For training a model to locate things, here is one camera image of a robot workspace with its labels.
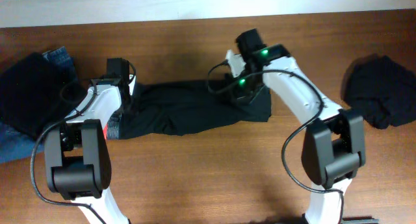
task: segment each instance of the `wood grain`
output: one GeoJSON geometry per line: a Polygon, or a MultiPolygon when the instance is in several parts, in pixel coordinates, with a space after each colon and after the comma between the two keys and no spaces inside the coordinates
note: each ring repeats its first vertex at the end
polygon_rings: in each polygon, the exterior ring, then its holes
{"type": "MultiPolygon", "coordinates": [[[[338,103],[343,75],[357,58],[388,55],[416,71],[414,10],[0,29],[0,63],[5,69],[32,51],[65,45],[82,78],[101,75],[106,58],[123,57],[145,84],[204,79],[235,48],[234,39],[255,27],[267,44],[284,44],[338,103]]],[[[273,114],[268,123],[108,141],[111,189],[120,209],[132,223],[247,223],[301,215],[309,194],[280,162],[281,145],[298,122],[276,96],[273,114]]],[[[346,193],[345,216],[414,222],[416,122],[365,130],[367,164],[346,193]]],[[[300,163],[302,141],[303,135],[294,139],[287,158],[294,174],[309,184],[300,163]]],[[[0,177],[0,223],[87,223],[76,208],[37,199],[29,159],[1,164],[0,177]]],[[[60,199],[46,188],[43,154],[36,177],[42,192],[60,199]]]]}

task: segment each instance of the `blue jeans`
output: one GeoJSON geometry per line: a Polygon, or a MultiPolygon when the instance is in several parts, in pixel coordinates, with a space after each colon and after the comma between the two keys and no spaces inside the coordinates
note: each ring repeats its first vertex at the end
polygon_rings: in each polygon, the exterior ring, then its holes
{"type": "MultiPolygon", "coordinates": [[[[77,79],[73,60],[65,47],[45,52],[44,58],[58,66],[63,75],[67,75],[71,80],[77,79]]],[[[0,121],[0,163],[30,156],[33,146],[34,140],[31,137],[0,121]]],[[[38,153],[43,150],[44,146],[39,145],[38,153]]]]}

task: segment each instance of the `folded black shirt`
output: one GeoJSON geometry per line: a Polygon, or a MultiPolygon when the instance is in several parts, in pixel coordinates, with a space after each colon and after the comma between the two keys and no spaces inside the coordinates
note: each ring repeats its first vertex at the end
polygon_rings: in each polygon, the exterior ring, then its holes
{"type": "Polygon", "coordinates": [[[344,101],[378,129],[410,123],[416,120],[416,77],[383,56],[354,68],[344,101]]]}

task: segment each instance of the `black fabric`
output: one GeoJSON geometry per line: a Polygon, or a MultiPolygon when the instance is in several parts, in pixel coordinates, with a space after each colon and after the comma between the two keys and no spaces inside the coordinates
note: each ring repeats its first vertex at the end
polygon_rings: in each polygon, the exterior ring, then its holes
{"type": "Polygon", "coordinates": [[[354,68],[344,100],[378,129],[410,123],[416,120],[416,78],[384,56],[354,68]]]}
{"type": "MultiPolygon", "coordinates": [[[[59,97],[68,82],[41,54],[29,55],[0,76],[1,121],[36,138],[47,123],[64,118],[76,107],[59,97]]],[[[77,92],[75,98],[84,92],[77,92]]]]}
{"type": "MultiPolygon", "coordinates": [[[[213,88],[225,81],[212,81],[213,88]]],[[[238,121],[266,122],[271,115],[269,89],[263,88],[250,105],[234,105],[227,94],[213,96],[205,81],[144,86],[136,84],[132,114],[123,114],[120,139],[149,133],[193,134],[238,121]]]]}

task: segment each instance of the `white wall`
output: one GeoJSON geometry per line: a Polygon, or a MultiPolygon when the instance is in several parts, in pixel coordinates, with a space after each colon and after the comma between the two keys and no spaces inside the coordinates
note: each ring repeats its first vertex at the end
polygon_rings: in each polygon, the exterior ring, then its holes
{"type": "Polygon", "coordinates": [[[0,0],[0,27],[416,8],[416,0],[0,0]]]}

